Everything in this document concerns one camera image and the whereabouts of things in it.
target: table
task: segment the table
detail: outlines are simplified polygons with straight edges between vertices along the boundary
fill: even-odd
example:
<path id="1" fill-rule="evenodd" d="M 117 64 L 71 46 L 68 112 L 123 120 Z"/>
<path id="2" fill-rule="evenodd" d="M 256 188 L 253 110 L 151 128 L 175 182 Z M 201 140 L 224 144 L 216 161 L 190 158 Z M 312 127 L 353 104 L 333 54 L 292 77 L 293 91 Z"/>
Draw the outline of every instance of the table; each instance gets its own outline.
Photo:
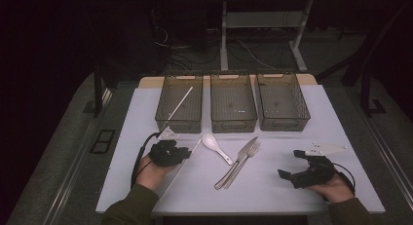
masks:
<path id="1" fill-rule="evenodd" d="M 216 133 L 221 148 L 233 160 L 237 158 L 238 151 L 255 136 L 259 136 L 260 149 L 245 164 L 229 189 L 215 190 L 213 185 L 229 166 L 218 154 L 201 144 L 181 168 L 166 178 L 160 191 L 162 198 L 155 206 L 153 216 L 305 215 L 326 212 L 326 203 L 319 195 L 306 189 L 294 189 L 289 181 L 280 179 L 277 172 L 277 169 L 290 172 L 305 170 L 307 161 L 294 158 L 292 151 L 307 150 L 313 141 L 349 147 L 346 152 L 333 154 L 328 159 L 346 167 L 353 174 L 357 183 L 357 196 L 370 212 L 384 212 L 323 87 L 318 86 L 311 75 L 298 75 L 298 78 L 312 116 L 303 131 L 261 131 L 257 126 L 255 132 L 251 133 Z M 200 134 L 181 133 L 177 140 L 179 147 L 192 149 L 203 133 L 211 132 L 208 77 L 204 80 L 203 131 Z M 131 170 L 139 147 L 149 134 L 158 131 L 155 113 L 162 81 L 163 78 L 159 77 L 143 78 L 133 94 L 96 207 L 97 212 L 104 212 L 110 205 L 122 200 L 130 190 Z M 148 143 L 146 153 L 155 142 L 153 138 Z"/>

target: dark background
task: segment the dark background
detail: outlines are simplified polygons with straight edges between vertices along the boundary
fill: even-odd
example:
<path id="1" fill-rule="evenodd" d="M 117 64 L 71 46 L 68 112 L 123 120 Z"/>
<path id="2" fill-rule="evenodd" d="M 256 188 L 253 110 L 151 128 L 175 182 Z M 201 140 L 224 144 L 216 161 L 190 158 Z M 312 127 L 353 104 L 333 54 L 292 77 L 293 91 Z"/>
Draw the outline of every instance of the dark background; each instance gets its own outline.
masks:
<path id="1" fill-rule="evenodd" d="M 2 146 L 0 224 L 34 171 L 72 95 L 96 67 L 108 87 L 162 70 L 155 47 L 153 4 L 133 1 L 0 0 Z M 338 27 L 366 30 L 385 22 L 400 0 L 315 0 L 309 30 Z M 198 49 L 205 29 L 218 27 L 220 5 L 169 3 L 158 6 L 156 24 L 174 40 Z M 242 9 L 244 4 L 233 6 Z M 413 119 L 412 4 L 383 40 L 371 65 Z M 389 77 L 392 68 L 393 77 Z"/>

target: clear plastic bin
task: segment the clear plastic bin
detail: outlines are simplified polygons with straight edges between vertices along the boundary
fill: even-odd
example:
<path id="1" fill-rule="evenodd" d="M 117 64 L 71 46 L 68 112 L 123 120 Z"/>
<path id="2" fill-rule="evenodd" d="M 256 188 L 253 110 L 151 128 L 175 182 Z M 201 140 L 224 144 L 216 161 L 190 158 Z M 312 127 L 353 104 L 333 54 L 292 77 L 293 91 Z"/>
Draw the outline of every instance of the clear plastic bin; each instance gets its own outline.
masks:
<path id="1" fill-rule="evenodd" d="M 310 112 L 292 72 L 257 70 L 255 98 L 262 131 L 302 131 Z"/>
<path id="2" fill-rule="evenodd" d="M 202 71 L 170 72 L 165 76 L 155 120 L 160 131 L 169 126 L 176 133 L 201 133 L 202 107 Z"/>
<path id="3" fill-rule="evenodd" d="M 257 113 L 248 71 L 211 71 L 212 132 L 253 132 Z"/>

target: metal frame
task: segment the metal frame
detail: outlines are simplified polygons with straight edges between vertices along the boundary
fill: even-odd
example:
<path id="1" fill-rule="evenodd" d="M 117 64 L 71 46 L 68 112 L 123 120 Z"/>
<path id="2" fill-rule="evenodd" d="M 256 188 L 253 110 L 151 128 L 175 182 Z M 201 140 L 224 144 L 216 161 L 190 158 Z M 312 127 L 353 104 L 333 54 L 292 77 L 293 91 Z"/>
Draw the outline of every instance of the metal frame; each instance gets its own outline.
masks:
<path id="1" fill-rule="evenodd" d="M 307 0 L 306 7 L 304 11 L 302 12 L 301 19 L 299 20 L 298 23 L 298 33 L 297 36 L 295 37 L 294 41 L 289 42 L 289 46 L 291 48 L 292 54 L 294 55 L 294 58 L 296 60 L 298 69 L 301 72 L 306 72 L 307 71 L 307 66 L 304 62 L 303 57 L 301 56 L 300 50 L 299 50 L 299 45 L 301 42 L 301 39 L 304 34 L 304 30 L 306 28 L 307 20 L 310 15 L 311 7 L 313 5 L 313 0 Z M 221 48 L 220 48 L 220 55 L 221 55 L 221 70 L 228 70 L 228 55 L 227 55 L 227 37 L 226 37 L 226 32 L 227 32 L 227 24 L 228 24 L 228 13 L 227 13 L 227 2 L 224 1 L 222 5 L 222 29 L 221 29 Z M 245 27 L 245 25 L 239 25 L 235 26 L 234 24 L 231 24 L 230 27 Z M 276 24 L 273 25 L 268 25 L 265 24 L 265 27 L 279 27 Z"/>

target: plastic utensil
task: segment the plastic utensil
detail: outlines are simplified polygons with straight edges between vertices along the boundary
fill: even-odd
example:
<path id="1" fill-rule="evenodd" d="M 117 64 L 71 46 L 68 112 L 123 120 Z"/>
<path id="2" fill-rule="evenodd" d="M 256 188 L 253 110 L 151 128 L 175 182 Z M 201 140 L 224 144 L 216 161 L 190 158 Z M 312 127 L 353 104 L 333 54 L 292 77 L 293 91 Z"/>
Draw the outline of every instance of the plastic utensil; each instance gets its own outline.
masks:
<path id="1" fill-rule="evenodd" d="M 207 148 L 216 151 L 220 156 L 222 156 L 222 158 L 224 158 L 224 160 L 227 162 L 228 165 L 232 165 L 234 162 L 231 160 L 230 157 L 228 157 L 227 154 L 224 153 L 224 151 L 222 151 L 221 148 L 219 148 L 218 142 L 215 139 L 215 136 L 213 136 L 210 133 L 205 133 L 203 135 L 203 144 L 204 146 L 206 146 Z"/>

